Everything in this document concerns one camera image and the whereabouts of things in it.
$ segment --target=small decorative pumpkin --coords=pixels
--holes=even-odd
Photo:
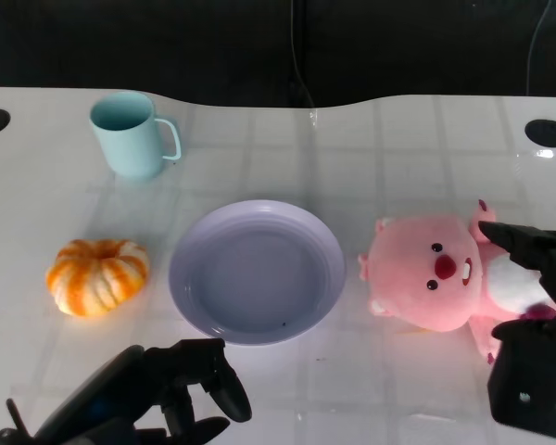
[[[62,312],[94,317],[133,297],[148,272],[146,250],[133,241],[75,239],[58,252],[45,279]]]

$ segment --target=white table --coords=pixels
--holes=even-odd
[[[388,445],[550,443],[496,425],[489,366],[466,330],[412,334],[366,310],[356,256],[378,216],[455,211],[482,198],[507,223],[556,227],[553,159],[526,139],[556,99],[400,96],[341,108],[211,108],[152,96],[181,127],[184,157],[149,184],[125,184],[103,160],[88,112],[106,91],[0,89],[0,428],[13,397],[31,432],[102,362],[132,344],[201,337],[166,284],[175,242],[222,205],[265,197],[306,207],[348,259],[336,308],[306,335],[228,347],[253,406],[213,443]],[[153,264],[145,291],[105,318],[57,311],[44,272],[75,237],[129,237]],[[219,414],[192,391],[198,417]],[[151,410],[139,426],[162,426]]]

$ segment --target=cable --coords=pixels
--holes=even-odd
[[[546,18],[546,15],[548,14],[548,11],[550,11],[550,6],[552,5],[552,0],[548,0],[548,3],[546,4],[546,8],[544,9],[544,12],[541,13],[541,16],[539,17],[539,20],[537,21],[537,26],[536,29],[534,30],[534,35],[531,36],[531,44],[529,44],[529,53],[527,54],[527,77],[525,80],[525,95],[529,95],[529,78],[530,78],[530,74],[531,74],[531,55],[534,52],[534,46],[536,44],[536,39],[537,39],[537,33],[539,32],[539,29],[541,28],[541,24],[544,21],[544,19]]]
[[[305,81],[303,81],[303,76],[300,75],[300,71],[298,70],[297,51],[295,50],[295,0],[290,0],[290,50],[293,53],[293,63],[295,64],[295,74],[297,75],[298,82],[303,87],[303,91],[305,92],[305,97],[307,98],[310,108],[315,108],[315,103],[313,102],[309,89],[307,88]]]

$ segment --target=plate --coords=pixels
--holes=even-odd
[[[311,213],[277,201],[215,210],[180,240],[171,295],[187,322],[240,345],[268,345],[311,329],[334,307],[346,263]]]

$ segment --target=light blue mug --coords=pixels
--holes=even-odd
[[[175,156],[165,156],[157,122],[171,127]],[[108,95],[91,109],[91,123],[107,164],[128,179],[145,180],[157,176],[163,160],[177,160],[182,155],[177,127],[155,113],[147,96],[134,91]]]

